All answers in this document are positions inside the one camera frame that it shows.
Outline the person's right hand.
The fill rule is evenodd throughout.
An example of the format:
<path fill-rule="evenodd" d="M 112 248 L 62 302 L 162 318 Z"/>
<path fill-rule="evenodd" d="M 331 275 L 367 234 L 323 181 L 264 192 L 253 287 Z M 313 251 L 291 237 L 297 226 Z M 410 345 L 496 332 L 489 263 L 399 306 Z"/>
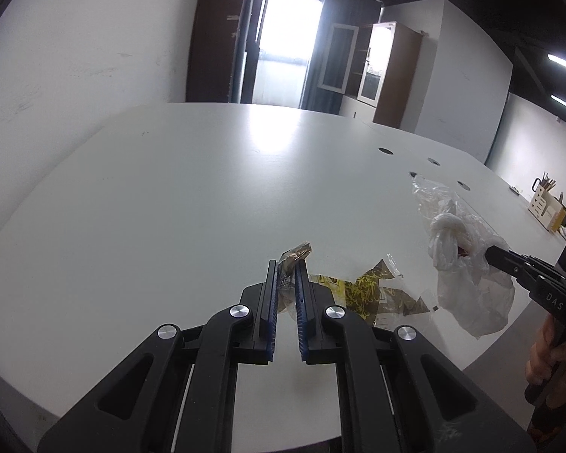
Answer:
<path fill-rule="evenodd" d="M 554 339 L 554 319 L 547 315 L 538 331 L 536 342 L 531 346 L 529 361 L 526 362 L 526 380 L 529 384 L 542 385 L 552 377 L 556 364 L 566 364 L 566 342 L 556 345 Z M 547 396 L 546 404 L 551 409 L 566 405 L 566 371 Z"/>

